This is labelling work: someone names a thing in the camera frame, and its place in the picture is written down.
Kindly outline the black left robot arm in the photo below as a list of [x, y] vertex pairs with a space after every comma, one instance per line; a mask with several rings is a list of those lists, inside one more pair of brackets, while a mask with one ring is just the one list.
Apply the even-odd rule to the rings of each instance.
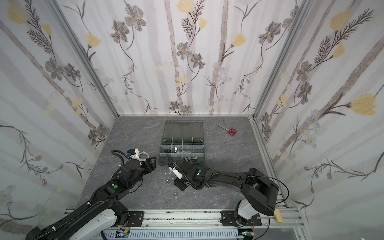
[[97, 188], [90, 199], [72, 213], [41, 230], [36, 227], [28, 232], [27, 240], [68, 240], [98, 214], [111, 210], [119, 200], [130, 193], [130, 190], [143, 176], [156, 169], [156, 157], [148, 157], [138, 149], [124, 153], [111, 150], [111, 154], [120, 158], [121, 164], [103, 186]]

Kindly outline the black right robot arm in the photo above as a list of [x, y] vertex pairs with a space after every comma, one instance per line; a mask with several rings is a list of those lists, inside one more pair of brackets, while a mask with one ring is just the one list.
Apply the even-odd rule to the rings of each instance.
[[255, 168], [247, 172], [232, 173], [218, 171], [210, 167], [198, 166], [186, 160], [176, 161], [167, 155], [169, 170], [176, 179], [174, 185], [182, 192], [188, 187], [196, 191], [204, 188], [222, 187], [241, 193], [244, 200], [237, 203], [228, 217], [222, 214], [224, 226], [244, 227], [254, 222], [259, 214], [272, 217], [278, 202], [279, 186], [277, 179], [268, 177]]

